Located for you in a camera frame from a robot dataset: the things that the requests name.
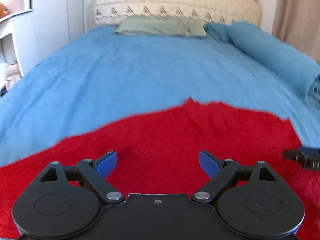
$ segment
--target beige headboard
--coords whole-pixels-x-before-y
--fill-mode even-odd
[[[118,24],[131,15],[191,17],[206,22],[261,24],[261,6],[253,0],[95,0],[95,24]]]

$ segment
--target metal pin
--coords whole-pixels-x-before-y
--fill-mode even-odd
[[[106,195],[106,197],[110,200],[119,200],[122,197],[122,194],[117,191],[111,191]]]
[[[206,199],[210,198],[210,194],[205,191],[200,191],[200,192],[195,193],[195,198],[199,199],[199,200],[206,200]]]

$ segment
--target orange object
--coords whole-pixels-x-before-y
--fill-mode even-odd
[[[11,14],[10,10],[7,6],[4,6],[3,3],[0,3],[0,19],[6,17],[7,15]]]

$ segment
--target beige curtain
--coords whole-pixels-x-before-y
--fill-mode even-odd
[[[320,64],[320,0],[278,0],[272,34]]]

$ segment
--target white shelf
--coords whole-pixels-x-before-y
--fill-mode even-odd
[[[24,14],[24,13],[27,13],[27,12],[32,12],[33,10],[32,9],[28,9],[28,10],[25,10],[25,11],[20,11],[20,12],[17,12],[17,13],[12,13],[12,14],[9,14],[7,15],[6,17],[3,17],[0,19],[0,23],[4,22],[5,20],[11,18],[11,17],[14,17],[16,15],[20,15],[20,14]]]

